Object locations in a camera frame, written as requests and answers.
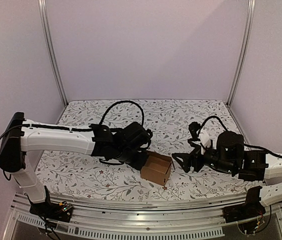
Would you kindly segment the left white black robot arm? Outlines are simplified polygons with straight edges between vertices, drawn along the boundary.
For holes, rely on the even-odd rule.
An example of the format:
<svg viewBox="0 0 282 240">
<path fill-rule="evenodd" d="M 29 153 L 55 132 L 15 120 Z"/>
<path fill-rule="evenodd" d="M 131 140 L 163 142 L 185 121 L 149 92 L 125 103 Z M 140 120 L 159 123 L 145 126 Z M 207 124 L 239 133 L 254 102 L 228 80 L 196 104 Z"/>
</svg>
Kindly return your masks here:
<svg viewBox="0 0 282 240">
<path fill-rule="evenodd" d="M 25 119 L 16 112 L 0 136 L 0 168 L 13 176 L 30 202 L 44 216 L 55 213 L 49 191 L 26 162 L 30 151 L 61 151 L 99 158 L 103 164 L 127 164 L 140 170 L 149 155 L 146 152 L 153 133 L 132 122 L 125 128 L 109 128 L 101 123 L 88 126 L 45 124 Z"/>
</svg>

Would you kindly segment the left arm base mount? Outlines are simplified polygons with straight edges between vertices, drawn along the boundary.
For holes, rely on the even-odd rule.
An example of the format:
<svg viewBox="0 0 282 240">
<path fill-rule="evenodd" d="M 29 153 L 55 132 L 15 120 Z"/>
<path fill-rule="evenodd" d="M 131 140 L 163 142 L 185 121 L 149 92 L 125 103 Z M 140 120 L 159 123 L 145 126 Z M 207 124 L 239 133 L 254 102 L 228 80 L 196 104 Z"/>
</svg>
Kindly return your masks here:
<svg viewBox="0 0 282 240">
<path fill-rule="evenodd" d="M 45 198 L 43 202 L 34 203 L 28 198 L 31 205 L 30 213 L 42 217 L 43 219 L 69 223 L 74 210 L 73 204 L 66 201 L 59 203 L 51 202 L 50 192 L 46 186 L 44 186 L 44 193 Z"/>
</svg>

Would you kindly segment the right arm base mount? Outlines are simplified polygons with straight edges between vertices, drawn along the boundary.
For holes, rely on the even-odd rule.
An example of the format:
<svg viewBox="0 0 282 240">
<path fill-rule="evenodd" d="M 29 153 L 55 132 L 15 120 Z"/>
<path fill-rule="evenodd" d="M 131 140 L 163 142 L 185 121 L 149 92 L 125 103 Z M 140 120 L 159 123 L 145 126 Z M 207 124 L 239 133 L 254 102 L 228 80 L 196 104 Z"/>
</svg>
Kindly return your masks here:
<svg viewBox="0 0 282 240">
<path fill-rule="evenodd" d="M 249 218 L 254 218 L 266 213 L 261 204 L 260 191 L 263 187 L 256 186 L 247 191 L 244 203 L 226 206 L 222 209 L 222 215 L 226 223 L 232 223 Z"/>
</svg>

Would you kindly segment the brown cardboard box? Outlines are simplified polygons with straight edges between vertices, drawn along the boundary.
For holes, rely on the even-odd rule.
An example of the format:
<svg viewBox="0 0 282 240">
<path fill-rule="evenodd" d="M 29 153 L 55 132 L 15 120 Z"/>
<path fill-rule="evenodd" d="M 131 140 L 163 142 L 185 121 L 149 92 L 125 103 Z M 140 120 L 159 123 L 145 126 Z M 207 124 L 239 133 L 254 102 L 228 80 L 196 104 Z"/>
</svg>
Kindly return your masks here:
<svg viewBox="0 0 282 240">
<path fill-rule="evenodd" d="M 140 170 L 140 177 L 164 187 L 169 180 L 172 168 L 175 169 L 172 157 L 148 150 L 146 153 L 148 158 Z"/>
</svg>

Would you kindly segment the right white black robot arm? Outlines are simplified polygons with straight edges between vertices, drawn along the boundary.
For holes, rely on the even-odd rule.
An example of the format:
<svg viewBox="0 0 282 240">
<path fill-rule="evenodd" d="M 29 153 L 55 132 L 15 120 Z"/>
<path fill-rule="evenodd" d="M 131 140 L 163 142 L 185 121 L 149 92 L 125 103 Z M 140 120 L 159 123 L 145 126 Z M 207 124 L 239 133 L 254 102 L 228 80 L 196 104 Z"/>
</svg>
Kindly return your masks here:
<svg viewBox="0 0 282 240">
<path fill-rule="evenodd" d="M 282 155 L 259 146 L 245 150 L 244 137 L 233 131 L 222 132 L 213 147 L 206 131 L 196 135 L 198 144 L 189 139 L 193 147 L 190 153 L 173 153 L 171 157 L 184 172 L 193 169 L 199 172 L 204 166 L 212 170 L 238 177 L 246 182 L 255 182 L 282 177 Z M 256 186 L 247 191 L 245 203 L 239 213 L 250 218 L 259 210 L 282 201 L 282 182 L 269 186 Z"/>
</svg>

